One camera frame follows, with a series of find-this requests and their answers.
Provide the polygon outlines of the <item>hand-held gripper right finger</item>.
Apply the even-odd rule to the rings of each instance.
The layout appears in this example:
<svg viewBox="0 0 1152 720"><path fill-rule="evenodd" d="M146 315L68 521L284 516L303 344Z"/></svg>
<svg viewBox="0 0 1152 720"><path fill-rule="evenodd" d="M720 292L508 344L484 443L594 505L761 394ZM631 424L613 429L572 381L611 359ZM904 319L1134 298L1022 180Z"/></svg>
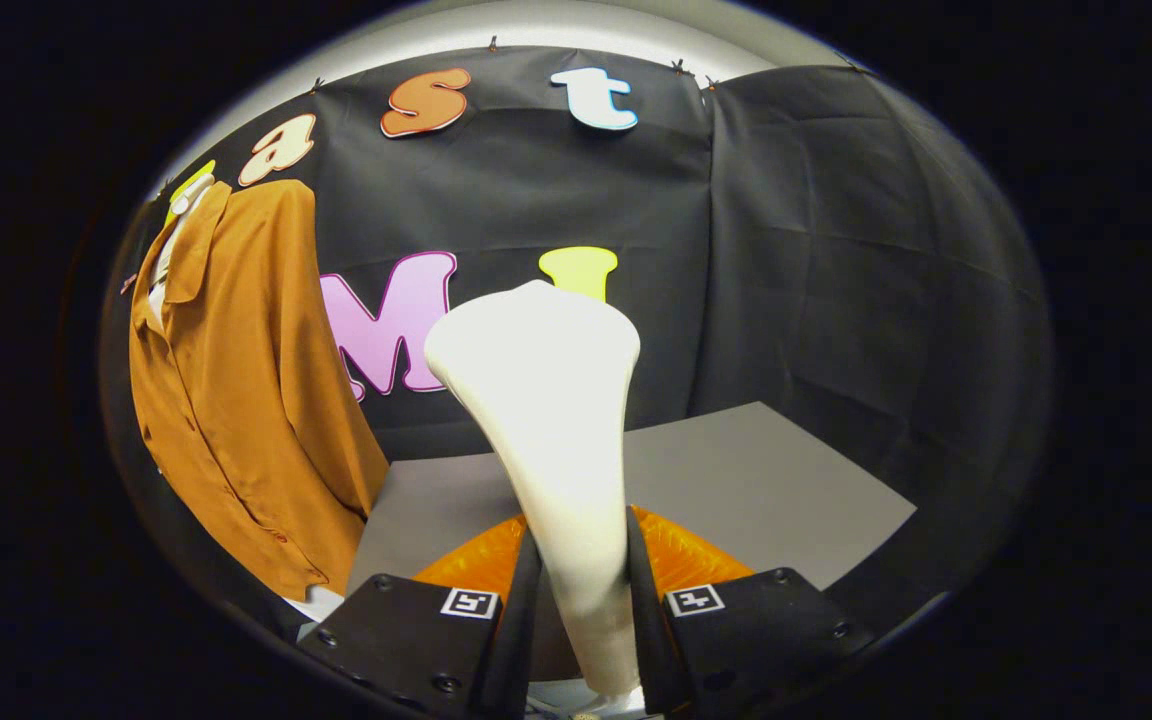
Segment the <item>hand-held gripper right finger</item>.
<svg viewBox="0 0 1152 720"><path fill-rule="evenodd" d="M751 571L655 511L628 506L626 515L647 714L774 719L876 642L791 568Z"/></svg>

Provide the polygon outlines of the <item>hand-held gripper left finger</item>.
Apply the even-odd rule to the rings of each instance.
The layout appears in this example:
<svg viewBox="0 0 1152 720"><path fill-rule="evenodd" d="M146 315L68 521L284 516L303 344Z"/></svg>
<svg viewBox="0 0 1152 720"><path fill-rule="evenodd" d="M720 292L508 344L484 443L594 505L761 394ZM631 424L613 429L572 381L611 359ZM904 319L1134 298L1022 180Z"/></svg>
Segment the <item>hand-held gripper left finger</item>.
<svg viewBox="0 0 1152 720"><path fill-rule="evenodd" d="M416 578L371 575L298 647L402 717L522 719L540 575L515 516Z"/></svg>

